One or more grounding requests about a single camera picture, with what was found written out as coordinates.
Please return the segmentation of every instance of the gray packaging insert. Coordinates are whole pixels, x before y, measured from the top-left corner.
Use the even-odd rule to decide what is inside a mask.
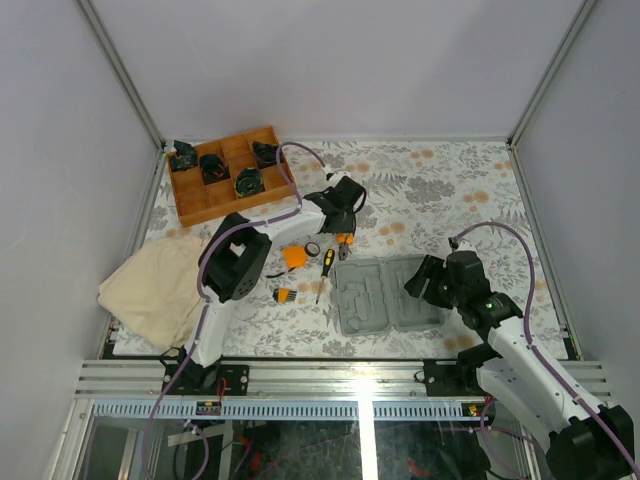
[[[425,330],[442,325],[440,308],[410,297],[404,284],[424,255],[370,258],[335,265],[340,328],[345,336]]]

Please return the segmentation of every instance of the table surface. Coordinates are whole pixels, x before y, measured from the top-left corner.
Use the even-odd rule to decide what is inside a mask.
[[[307,142],[335,169],[347,169],[368,192],[357,215],[357,234],[350,259],[450,253],[447,238],[486,220],[504,222],[529,243],[536,263],[532,329],[556,357],[567,358],[547,284],[533,242],[524,205],[506,145],[502,142]],[[285,151],[302,194],[326,188],[319,164],[304,151]],[[295,205],[286,199],[243,212],[269,215]],[[146,241],[176,235],[210,238],[222,219],[192,228],[180,226],[168,171],[162,178]],[[522,247],[499,229],[480,228],[467,237],[478,250],[493,290],[510,295],[524,310],[529,269]],[[333,235],[301,238],[317,242],[322,251],[335,247]],[[284,269],[282,252],[270,253],[264,272]],[[456,312],[446,312],[438,328],[414,332],[345,337],[332,302],[335,278],[330,275],[315,305],[321,258],[280,278],[262,278],[238,307],[224,343],[228,356],[334,358],[453,358],[480,342]],[[276,304],[273,289],[298,291],[295,302]],[[160,353],[126,327],[118,332],[115,355]]]

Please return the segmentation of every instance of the beige cloth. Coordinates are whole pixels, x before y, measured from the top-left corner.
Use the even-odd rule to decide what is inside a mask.
[[[196,282],[203,248],[195,236],[146,243],[100,285],[98,302],[155,346],[184,345],[200,312]]]

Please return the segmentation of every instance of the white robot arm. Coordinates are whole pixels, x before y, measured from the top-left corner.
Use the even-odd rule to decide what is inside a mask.
[[[427,255],[405,290],[431,305],[456,308],[464,324],[484,341],[460,352],[451,368],[425,361],[427,394],[442,384],[491,394],[540,443],[556,480],[629,475],[630,465],[587,409],[597,412],[633,455],[631,417],[620,406],[603,405],[535,342],[535,335],[529,337],[521,310],[506,294],[491,290],[476,252],[455,250],[446,261]]]
[[[255,287],[272,249],[306,235],[354,232],[355,213],[366,197],[364,188],[348,172],[329,173],[327,181],[327,189],[304,197],[295,215],[277,222],[252,218],[251,223],[261,225],[229,235],[215,249],[204,266],[203,290],[211,299],[207,314],[185,344],[186,351],[193,349],[190,370],[202,370],[196,376],[204,376],[205,370],[220,360],[233,313],[240,300]],[[248,222],[238,213],[228,215],[206,250],[225,232]]]

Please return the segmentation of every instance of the small black tool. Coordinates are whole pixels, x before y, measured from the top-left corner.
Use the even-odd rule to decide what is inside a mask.
[[[176,154],[171,157],[172,172],[181,172],[198,166],[198,154],[195,148],[178,140],[173,141],[173,147],[176,149]]]
[[[257,168],[245,168],[237,176],[234,188],[238,198],[249,197],[264,191],[264,179]]]
[[[349,256],[349,245],[346,243],[341,243],[338,247],[338,258],[340,261],[346,260]]]
[[[320,281],[320,286],[318,287],[318,295],[316,296],[316,305],[320,301],[320,294],[322,293],[322,287],[324,287],[324,281],[329,276],[329,270],[331,269],[331,265],[333,265],[333,261],[336,259],[336,251],[333,248],[327,250],[327,253],[324,254],[324,260],[322,261],[322,280]]]
[[[200,157],[200,169],[205,185],[229,178],[229,169],[215,153],[208,153]]]
[[[268,143],[253,142],[253,153],[256,155],[256,163],[260,168],[271,167],[277,163],[276,153],[277,145],[269,145]]]

